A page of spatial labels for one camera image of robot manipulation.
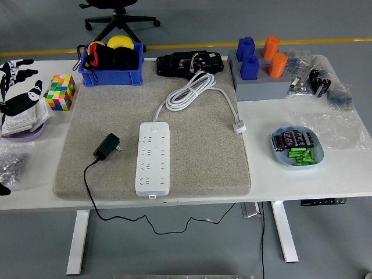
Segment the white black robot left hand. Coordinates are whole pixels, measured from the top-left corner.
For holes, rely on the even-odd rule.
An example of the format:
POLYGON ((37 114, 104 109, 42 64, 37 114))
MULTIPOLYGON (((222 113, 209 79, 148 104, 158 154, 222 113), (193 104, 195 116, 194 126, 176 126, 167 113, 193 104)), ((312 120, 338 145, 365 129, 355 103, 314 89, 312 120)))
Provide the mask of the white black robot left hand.
POLYGON ((5 100, 10 87, 23 82, 26 78, 38 73, 37 70, 19 69, 22 65, 31 65, 33 59, 10 60, 1 64, 1 113, 5 116, 16 116, 35 106, 42 93, 42 81, 37 80, 29 91, 5 100))

